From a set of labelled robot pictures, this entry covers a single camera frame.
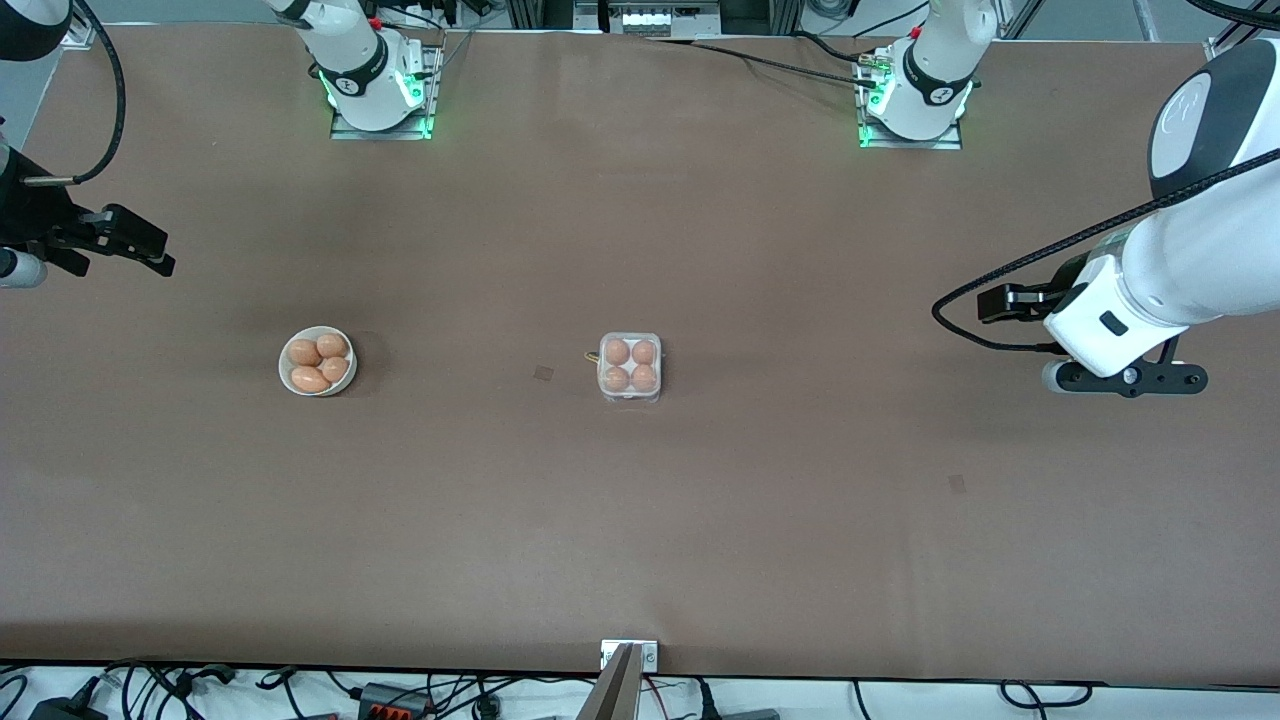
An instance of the white floor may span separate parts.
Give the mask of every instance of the white floor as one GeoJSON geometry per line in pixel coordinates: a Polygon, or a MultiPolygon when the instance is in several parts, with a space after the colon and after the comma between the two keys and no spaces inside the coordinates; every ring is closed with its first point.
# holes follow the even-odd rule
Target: white floor
{"type": "MultiPolygon", "coordinates": [[[[29,687],[8,719],[29,716],[36,702],[49,697],[70,697],[92,676],[92,667],[35,667],[22,673],[29,687]]],[[[264,670],[239,670],[230,685],[205,679],[197,684],[191,705],[207,720],[291,720],[283,688],[262,691],[253,685],[264,670]]],[[[426,684],[425,675],[337,673],[339,680],[349,685],[380,682],[402,688],[426,684]]],[[[9,675],[0,678],[8,679],[9,675]]],[[[119,680],[124,673],[113,673],[113,680],[102,682],[93,696],[92,707],[108,717],[120,719],[119,680]]],[[[142,687],[141,671],[131,683],[131,697],[142,687]]],[[[435,675],[434,682],[451,680],[448,675],[435,675]]],[[[676,683],[662,688],[667,715],[672,719],[689,714],[700,717],[701,698],[696,683],[680,678],[657,678],[658,683],[676,683]]],[[[716,703],[722,715],[751,710],[776,710],[782,720],[861,720],[854,702],[852,685],[844,680],[709,680],[716,703]]],[[[307,715],[338,714],[343,720],[357,719],[356,702],[338,691],[323,674],[302,671],[292,680],[300,708],[307,715]]],[[[873,720],[1036,720],[1036,714],[1018,710],[1001,701],[995,684],[987,683],[882,683],[863,682],[863,696],[873,720]]],[[[0,691],[0,712],[17,689],[17,683],[0,691]]],[[[1038,687],[1041,697],[1048,702],[1078,697],[1071,688],[1038,687]]],[[[443,698],[448,688],[435,691],[443,698]]],[[[585,683],[564,682],[540,684],[521,682],[498,693],[502,720],[543,720],[549,717],[576,717],[582,701],[590,692],[585,683]]],[[[1011,691],[1019,697],[1018,691],[1011,691]]],[[[146,717],[154,717],[160,694],[147,707],[146,717]]],[[[1280,717],[1280,694],[1260,691],[1181,691],[1098,688],[1084,706],[1069,710],[1048,710],[1050,720],[1275,720],[1280,717]]],[[[170,702],[165,717],[182,720],[182,707],[170,702]]],[[[467,710],[453,715],[454,720],[470,720],[467,710]]],[[[663,720],[652,693],[640,698],[637,720],[663,720]]]]}

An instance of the egg carton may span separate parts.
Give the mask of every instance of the egg carton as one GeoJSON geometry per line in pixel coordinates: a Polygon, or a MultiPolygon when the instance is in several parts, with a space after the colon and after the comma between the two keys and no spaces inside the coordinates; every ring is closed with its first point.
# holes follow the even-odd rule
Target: egg carton
{"type": "Polygon", "coordinates": [[[604,393],[605,400],[648,400],[649,402],[657,402],[658,395],[662,392],[662,341],[653,333],[605,333],[605,336],[600,338],[600,361],[595,366],[595,379],[596,383],[599,383],[600,392],[604,393]],[[608,346],[609,341],[614,340],[621,340],[627,345],[627,357],[625,363],[617,364],[609,361],[608,346]],[[636,363],[636,359],[634,357],[635,346],[643,341],[652,342],[654,347],[653,363],[649,364],[654,373],[653,389],[639,389],[634,380],[635,370],[641,365],[641,363],[636,363]],[[621,368],[627,374],[627,384],[622,389],[611,389],[612,378],[609,377],[609,370],[614,368],[621,368]]]}

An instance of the egg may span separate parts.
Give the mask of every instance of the egg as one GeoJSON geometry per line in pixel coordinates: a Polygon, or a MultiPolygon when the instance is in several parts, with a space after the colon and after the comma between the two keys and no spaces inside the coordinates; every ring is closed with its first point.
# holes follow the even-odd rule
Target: egg
{"type": "Polygon", "coordinates": [[[329,389],[329,380],[324,379],[320,370],[315,368],[294,368],[289,373],[289,382],[302,392],[324,392],[329,389]]]}
{"type": "Polygon", "coordinates": [[[631,384],[636,386],[636,392],[653,392],[658,387],[658,373],[652,365],[636,365],[631,372],[631,384]]]}
{"type": "Polygon", "coordinates": [[[641,340],[631,348],[631,356],[641,365],[653,365],[658,357],[658,348],[654,347],[653,341],[641,340]]]}
{"type": "Polygon", "coordinates": [[[604,343],[604,359],[609,365],[622,365],[631,356],[631,348],[627,347],[627,341],[613,338],[604,343]]]}
{"type": "Polygon", "coordinates": [[[321,357],[342,357],[347,355],[347,341],[338,333],[325,333],[316,338],[316,350],[321,357]]]}
{"type": "Polygon", "coordinates": [[[622,368],[609,368],[604,372],[604,387],[609,392],[622,392],[631,384],[631,375],[622,368]]]}
{"type": "Polygon", "coordinates": [[[289,360],[297,365],[310,365],[315,368],[320,364],[320,351],[316,350],[315,341],[296,340],[289,343],[289,360]]]}
{"type": "Polygon", "coordinates": [[[351,363],[347,363],[346,357],[325,357],[320,363],[320,374],[330,383],[335,383],[347,374],[347,368],[351,368],[351,363]]]}

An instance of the red wire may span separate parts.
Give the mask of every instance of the red wire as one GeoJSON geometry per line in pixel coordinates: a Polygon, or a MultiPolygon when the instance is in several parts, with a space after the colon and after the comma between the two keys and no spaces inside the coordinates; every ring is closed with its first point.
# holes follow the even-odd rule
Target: red wire
{"type": "Polygon", "coordinates": [[[645,678],[644,682],[649,683],[649,689],[653,691],[653,700],[658,703],[658,710],[662,711],[662,720],[671,720],[671,715],[667,715],[667,705],[662,702],[662,693],[658,692],[658,685],[653,683],[653,678],[645,678]]]}

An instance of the brown table surface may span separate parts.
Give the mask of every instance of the brown table surface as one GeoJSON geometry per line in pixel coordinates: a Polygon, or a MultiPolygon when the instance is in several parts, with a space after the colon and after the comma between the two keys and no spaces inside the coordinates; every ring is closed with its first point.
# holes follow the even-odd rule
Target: brown table surface
{"type": "MultiPolygon", "coordinates": [[[[292,31],[114,35],[128,129],[74,196],[178,272],[0,295],[0,656],[1276,680],[1280,315],[1124,401],[928,314],[1147,199],[1198,46],[993,46],[924,152],[860,150],[846,87],[577,35],[474,37],[430,142],[330,142],[292,31]],[[312,324],[340,397],[276,378],[312,324]],[[659,404],[602,400],[616,329],[662,336],[659,404]]],[[[68,54],[27,151],[87,167],[110,97],[68,54]]]]}

